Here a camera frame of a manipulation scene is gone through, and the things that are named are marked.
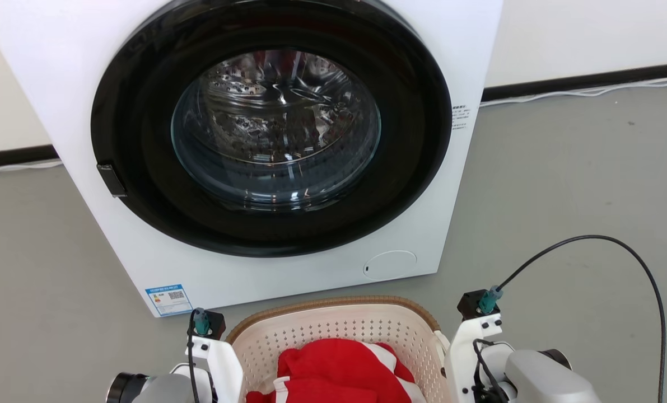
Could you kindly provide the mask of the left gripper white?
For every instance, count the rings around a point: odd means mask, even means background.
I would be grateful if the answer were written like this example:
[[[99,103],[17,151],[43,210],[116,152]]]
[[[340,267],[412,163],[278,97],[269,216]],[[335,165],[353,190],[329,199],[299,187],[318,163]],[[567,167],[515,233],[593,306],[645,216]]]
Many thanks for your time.
[[[194,336],[187,355],[210,373],[218,403],[239,403],[244,373],[230,344]]]

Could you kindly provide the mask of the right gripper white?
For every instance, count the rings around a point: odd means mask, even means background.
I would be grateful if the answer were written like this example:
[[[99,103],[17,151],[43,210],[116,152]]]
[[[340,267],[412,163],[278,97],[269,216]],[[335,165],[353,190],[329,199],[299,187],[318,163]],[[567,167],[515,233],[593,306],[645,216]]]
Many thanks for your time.
[[[474,340],[485,340],[502,332],[501,314],[495,313],[482,318],[463,321],[454,334],[444,357],[446,382],[453,403],[476,403],[474,391],[474,375],[477,370],[478,357],[474,351]],[[492,377],[499,383],[504,380],[505,343],[496,346],[477,346],[482,349],[482,357],[489,367]]]

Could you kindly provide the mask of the cream perforated laundry basket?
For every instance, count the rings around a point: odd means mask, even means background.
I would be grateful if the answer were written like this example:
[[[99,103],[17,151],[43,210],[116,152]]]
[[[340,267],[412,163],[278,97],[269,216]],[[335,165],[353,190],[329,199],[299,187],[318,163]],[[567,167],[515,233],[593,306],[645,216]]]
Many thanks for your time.
[[[435,318],[415,301],[354,296],[288,304],[255,313],[228,333],[243,368],[238,403],[248,392],[269,392],[279,355],[323,339],[384,343],[394,350],[426,403],[456,403],[444,375],[449,341]]]

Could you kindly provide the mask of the blue energy label sticker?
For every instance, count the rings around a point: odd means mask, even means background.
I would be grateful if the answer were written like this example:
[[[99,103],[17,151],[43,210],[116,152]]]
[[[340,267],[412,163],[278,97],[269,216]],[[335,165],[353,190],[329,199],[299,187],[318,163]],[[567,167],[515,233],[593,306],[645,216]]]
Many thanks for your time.
[[[185,289],[180,284],[149,288],[144,292],[156,318],[190,313],[193,309]]]

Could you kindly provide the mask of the round white filter cover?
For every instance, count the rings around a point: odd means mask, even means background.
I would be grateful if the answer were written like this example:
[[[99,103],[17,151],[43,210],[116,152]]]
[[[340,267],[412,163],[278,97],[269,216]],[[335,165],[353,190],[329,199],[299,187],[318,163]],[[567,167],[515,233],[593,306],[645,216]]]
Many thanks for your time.
[[[387,251],[369,259],[362,272],[374,281],[409,277],[416,272],[416,256],[409,251]]]

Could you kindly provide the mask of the red and white garment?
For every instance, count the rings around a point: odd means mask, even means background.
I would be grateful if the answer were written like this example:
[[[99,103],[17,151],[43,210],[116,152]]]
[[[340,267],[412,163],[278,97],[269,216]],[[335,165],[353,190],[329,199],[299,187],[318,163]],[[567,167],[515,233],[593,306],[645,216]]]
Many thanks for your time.
[[[246,403],[426,403],[392,347],[346,339],[285,350],[264,387],[248,392]]]

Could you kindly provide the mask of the white front-load washing machine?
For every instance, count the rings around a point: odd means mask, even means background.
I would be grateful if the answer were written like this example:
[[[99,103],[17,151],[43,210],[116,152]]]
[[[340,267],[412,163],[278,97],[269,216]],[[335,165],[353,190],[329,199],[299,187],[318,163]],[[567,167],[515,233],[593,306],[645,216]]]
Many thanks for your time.
[[[97,171],[92,106],[106,69],[154,13],[180,0],[0,0],[0,51],[134,286],[182,285],[193,308],[384,282],[362,269],[387,251],[416,256],[416,272],[438,271],[455,207],[504,0],[380,0],[412,27],[444,75],[452,107],[472,110],[451,130],[426,190],[378,230],[332,249],[284,257],[203,250],[144,222],[113,198]]]

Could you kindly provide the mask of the black round washer door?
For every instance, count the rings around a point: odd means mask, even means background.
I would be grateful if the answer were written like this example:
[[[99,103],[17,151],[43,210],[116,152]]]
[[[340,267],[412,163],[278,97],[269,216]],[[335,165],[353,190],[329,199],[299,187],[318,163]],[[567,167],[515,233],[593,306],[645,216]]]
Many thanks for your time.
[[[158,231],[284,257],[402,214],[443,163],[451,112],[439,64],[380,0],[180,0],[113,57],[91,138]]]

